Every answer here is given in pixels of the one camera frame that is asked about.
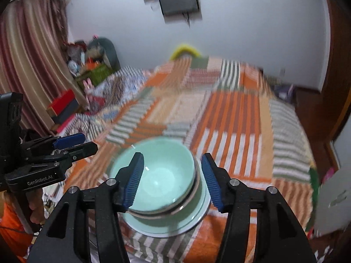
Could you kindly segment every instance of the yellow arch object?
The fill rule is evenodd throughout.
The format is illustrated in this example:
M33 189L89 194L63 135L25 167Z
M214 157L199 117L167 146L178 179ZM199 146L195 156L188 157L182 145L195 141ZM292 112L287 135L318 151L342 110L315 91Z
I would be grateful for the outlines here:
M176 50L172 53L170 60L176 60L185 53L190 54L192 57L201 57L201 53L194 47L182 44L179 47L177 47Z

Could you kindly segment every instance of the human hand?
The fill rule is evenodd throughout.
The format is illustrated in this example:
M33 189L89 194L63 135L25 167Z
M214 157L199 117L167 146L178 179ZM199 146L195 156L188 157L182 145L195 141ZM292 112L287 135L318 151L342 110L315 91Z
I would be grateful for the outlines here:
M30 215L30 221L32 223L40 224L45 220L44 217L44 204L43 204L43 189L37 189L26 193L27 200L29 203L29 208L33 211ZM13 194L5 192L4 193L5 202L12 207L15 211L15 197Z

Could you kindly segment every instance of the orange clothing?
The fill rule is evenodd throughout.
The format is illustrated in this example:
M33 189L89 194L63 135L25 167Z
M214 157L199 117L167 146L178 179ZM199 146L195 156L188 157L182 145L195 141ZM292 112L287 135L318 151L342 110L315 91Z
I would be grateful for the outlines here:
M24 231L24 228L15 211L6 203L4 204L4 216L0 221L0 226ZM3 228L0 228L0 234L18 259L20 259L22 263L25 263L27 260L25 260L23 257L27 255L27 249L32 242L33 235L27 233L17 233L15 231Z

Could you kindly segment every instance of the bed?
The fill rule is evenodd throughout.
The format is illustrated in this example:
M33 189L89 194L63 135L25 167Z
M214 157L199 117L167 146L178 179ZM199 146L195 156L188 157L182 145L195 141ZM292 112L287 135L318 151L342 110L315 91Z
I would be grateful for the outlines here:
M92 188L130 145L155 136L182 141L196 157L210 152L218 166L247 186L276 186L305 229L314 206L315 163L294 107L272 94L262 72L245 63L207 57L169 61L153 71L123 68L105 82L106 103L95 116L76 116L61 132L84 132L98 153L46 190L58 201L70 186ZM120 222L127 250L149 262L214 262L226 215L213 205L194 228L152 238ZM251 211L247 262L253 259L257 213ZM94 234L94 215L89 220Z

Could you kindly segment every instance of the mint green plate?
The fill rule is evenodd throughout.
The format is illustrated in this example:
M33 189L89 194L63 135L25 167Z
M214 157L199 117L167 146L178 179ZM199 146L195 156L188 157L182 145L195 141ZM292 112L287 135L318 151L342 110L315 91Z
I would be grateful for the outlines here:
M128 166L135 152L143 154L145 168L131 210L142 214L164 212L187 196L195 179L195 164L183 144L168 137L138 142L116 159L109 177L114 178Z
M131 214L122 214L125 222L134 230L151 237L166 238L192 229L205 216L211 197L200 168L201 181L194 198L179 212L162 219L141 219Z

